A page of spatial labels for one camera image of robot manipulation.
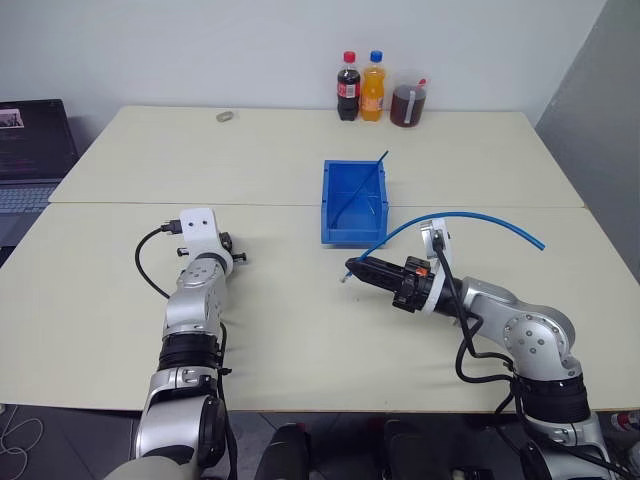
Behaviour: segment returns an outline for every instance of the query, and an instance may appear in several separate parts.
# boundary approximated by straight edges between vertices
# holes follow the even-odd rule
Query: laptop
[[[18,244],[77,161],[62,100],[0,102],[0,247]]]

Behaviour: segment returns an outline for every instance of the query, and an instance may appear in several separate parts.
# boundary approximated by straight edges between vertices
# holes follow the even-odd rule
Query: blue bottle cap
[[[382,52],[380,50],[371,50],[371,55],[369,56],[369,59],[373,63],[381,62],[382,61]]]

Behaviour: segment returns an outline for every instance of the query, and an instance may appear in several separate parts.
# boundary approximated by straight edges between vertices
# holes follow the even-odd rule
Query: orange soda bottle
[[[382,100],[384,99],[385,71],[380,63],[382,52],[372,50],[369,56],[371,64],[364,69],[363,85],[360,92],[360,115],[363,120],[377,122],[382,115]]]

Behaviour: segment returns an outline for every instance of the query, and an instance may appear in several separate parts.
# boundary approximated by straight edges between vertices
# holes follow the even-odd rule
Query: robotic arm
[[[221,376],[226,333],[220,313],[234,260],[228,234],[218,233],[213,212],[185,210],[162,227],[182,233],[193,260],[169,297],[158,370],[150,381],[135,442],[136,459],[107,480],[196,479],[235,448]]]
[[[422,230],[427,257],[448,250],[445,258],[450,259],[444,223],[425,224]],[[346,266],[363,282],[393,292],[393,305],[409,312],[435,310],[457,317],[457,295],[466,314],[481,321],[477,334],[510,354],[516,408],[534,440],[520,452],[527,479],[618,478],[602,466],[609,456],[598,417],[589,409],[580,362],[571,353],[571,321],[558,310],[522,302],[505,288],[475,278],[453,279],[452,290],[444,282],[444,269],[438,268],[442,263],[436,260],[432,268],[408,257],[401,267],[366,257],[351,258]]]

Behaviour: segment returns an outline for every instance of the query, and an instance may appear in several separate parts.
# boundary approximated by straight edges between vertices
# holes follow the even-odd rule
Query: blue tube
[[[407,223],[403,225],[400,225],[393,232],[387,235],[383,240],[379,241],[373,247],[366,250],[362,255],[360,255],[359,260],[364,260],[365,258],[367,258],[374,250],[377,250],[378,248],[380,248],[382,245],[384,245],[393,237],[395,237],[398,233],[403,231],[405,228],[410,227],[411,225],[414,225],[418,222],[424,222],[425,220],[432,220],[434,218],[446,218],[446,217],[475,218],[477,220],[484,220],[486,222],[495,223],[508,230],[511,230],[513,233],[517,235],[520,235],[522,238],[524,238],[525,240],[528,240],[540,250],[544,250],[544,247],[545,247],[544,243],[542,243],[540,240],[535,238],[530,233],[500,218],[492,217],[490,215],[484,215],[483,213],[475,213],[475,212],[440,212],[440,213],[430,213],[429,215],[423,215],[421,217],[414,218],[413,220],[409,220]],[[348,272],[346,276],[350,277],[351,275],[352,275],[351,272]]]

